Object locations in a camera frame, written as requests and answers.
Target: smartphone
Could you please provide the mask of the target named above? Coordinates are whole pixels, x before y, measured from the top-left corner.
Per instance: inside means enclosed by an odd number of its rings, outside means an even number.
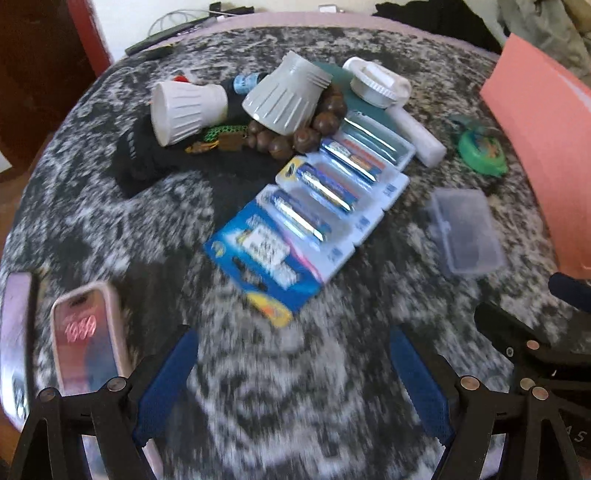
[[[51,337],[60,392],[94,392],[113,377],[129,377],[129,362],[115,289],[97,281],[67,293],[51,308]],[[94,480],[107,478],[95,437],[84,437],[86,456]],[[144,455],[156,478],[163,466],[153,440]]]
[[[31,338],[37,289],[29,272],[11,273],[6,281],[0,324],[0,401],[21,432],[35,398]]]

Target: pink folder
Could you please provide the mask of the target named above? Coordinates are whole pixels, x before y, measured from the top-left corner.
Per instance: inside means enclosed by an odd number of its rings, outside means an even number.
[[[591,90],[511,35],[480,94],[527,172],[559,270],[591,278]]]

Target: brown floor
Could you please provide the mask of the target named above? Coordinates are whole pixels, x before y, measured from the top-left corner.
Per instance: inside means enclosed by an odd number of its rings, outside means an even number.
[[[29,172],[26,172],[13,180],[0,183],[0,258],[2,258],[4,242],[29,176]],[[11,463],[14,450],[17,448],[18,435],[0,409],[0,458],[8,464]]]

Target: metal pivot bolt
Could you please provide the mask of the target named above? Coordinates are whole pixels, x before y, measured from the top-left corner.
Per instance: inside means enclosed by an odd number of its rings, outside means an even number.
[[[535,387],[535,382],[531,378],[522,378],[519,382],[519,386],[525,391],[528,391],[531,387]]]
[[[478,388],[480,388],[480,382],[478,379],[470,376],[462,377],[460,385],[466,390],[478,390]]]
[[[107,382],[107,388],[111,391],[111,392],[118,392],[120,390],[123,390],[125,388],[125,386],[127,385],[127,380],[124,379],[123,377],[115,377],[115,378],[111,378],[108,382]]]
[[[44,388],[39,392],[39,400],[43,403],[53,400],[56,397],[56,389],[55,388]]]
[[[527,340],[526,345],[527,348],[529,348],[530,350],[537,350],[538,348],[540,348],[540,344],[535,340]]]
[[[550,396],[550,394],[548,393],[548,390],[546,390],[543,387],[534,387],[531,390],[531,393],[538,400],[548,400],[548,397]]]

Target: table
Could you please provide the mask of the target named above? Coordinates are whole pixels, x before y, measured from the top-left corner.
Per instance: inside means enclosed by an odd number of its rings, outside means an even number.
[[[153,85],[191,68],[205,82],[269,71],[292,49],[312,61],[379,60],[410,79],[408,110],[449,149],[440,166],[413,161],[411,183],[343,270],[281,330],[250,308],[202,250],[263,187],[228,175],[215,191],[179,173],[124,200],[107,173],[116,140]],[[160,62],[141,54],[111,67],[81,98],[27,186],[0,267],[41,278],[37,387],[57,385],[49,312],[59,295],[110,280],[123,301],[136,364],[175,325],[200,334],[197,367],[158,445],[173,478],[423,480],[441,454],[392,371],[388,334],[412,324],[460,375],[507,389],[510,363],[476,331],[491,300],[553,342],[575,338],[571,310],[550,295],[553,250],[527,178],[506,140],[501,181],[470,171],[453,151],[445,117],[493,119],[479,97],[494,60],[428,36],[356,28],[265,27],[184,40]],[[445,279],[423,207],[437,186],[481,188],[508,266],[480,280]],[[578,335],[571,345],[586,349]],[[499,443],[494,449],[498,462]],[[487,466],[495,469],[495,456]]]

